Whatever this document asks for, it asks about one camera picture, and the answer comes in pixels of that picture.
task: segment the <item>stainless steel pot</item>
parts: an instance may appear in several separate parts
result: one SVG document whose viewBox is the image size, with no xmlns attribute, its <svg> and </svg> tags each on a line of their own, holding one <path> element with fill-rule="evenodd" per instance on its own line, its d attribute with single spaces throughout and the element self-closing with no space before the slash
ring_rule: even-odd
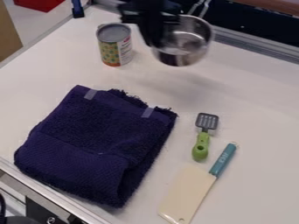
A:
<svg viewBox="0 0 299 224">
<path fill-rule="evenodd" d="M 162 47 L 152 47 L 152 52 L 164 64 L 188 66 L 203 58 L 213 36 L 212 26 L 204 19 L 180 15 L 179 24 L 166 25 Z"/>
</svg>

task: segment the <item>cleaver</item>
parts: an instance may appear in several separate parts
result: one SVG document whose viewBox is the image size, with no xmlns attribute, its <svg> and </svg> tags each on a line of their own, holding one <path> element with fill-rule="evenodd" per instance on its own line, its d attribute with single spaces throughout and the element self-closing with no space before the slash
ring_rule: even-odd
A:
<svg viewBox="0 0 299 224">
<path fill-rule="evenodd" d="M 186 165 L 175 177 L 158 214 L 172 224 L 189 224 L 236 149 L 235 143 L 228 144 L 209 172 L 194 164 Z"/>
</svg>

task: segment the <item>teal handle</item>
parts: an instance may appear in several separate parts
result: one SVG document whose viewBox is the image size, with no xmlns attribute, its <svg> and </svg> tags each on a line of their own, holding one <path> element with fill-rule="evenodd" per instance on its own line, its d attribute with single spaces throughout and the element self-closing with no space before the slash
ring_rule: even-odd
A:
<svg viewBox="0 0 299 224">
<path fill-rule="evenodd" d="M 234 143 L 228 144 L 209 172 L 213 176 L 218 178 L 226 168 L 228 162 L 231 160 L 236 150 L 237 150 L 237 146 Z"/>
<path fill-rule="evenodd" d="M 192 149 L 192 157 L 195 161 L 199 162 L 207 157 L 209 143 L 210 135 L 206 132 L 200 132 L 198 134 L 198 140 Z"/>
</svg>

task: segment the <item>tin can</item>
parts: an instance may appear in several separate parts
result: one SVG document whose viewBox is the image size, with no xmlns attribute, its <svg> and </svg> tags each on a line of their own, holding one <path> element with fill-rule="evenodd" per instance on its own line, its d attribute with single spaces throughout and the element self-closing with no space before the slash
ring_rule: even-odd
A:
<svg viewBox="0 0 299 224">
<path fill-rule="evenodd" d="M 102 24 L 96 37 L 99 40 L 101 60 L 111 67 L 128 64 L 133 58 L 131 29 L 125 24 Z"/>
</svg>

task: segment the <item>hanging hole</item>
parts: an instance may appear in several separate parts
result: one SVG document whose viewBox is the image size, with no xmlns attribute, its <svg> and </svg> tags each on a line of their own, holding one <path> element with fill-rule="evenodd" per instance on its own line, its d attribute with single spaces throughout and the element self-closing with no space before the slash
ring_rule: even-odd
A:
<svg viewBox="0 0 299 224">
<path fill-rule="evenodd" d="M 178 223 L 179 223 L 179 224 L 183 224 L 183 223 L 184 223 L 184 219 L 179 219 L 179 220 L 178 220 Z"/>
</svg>

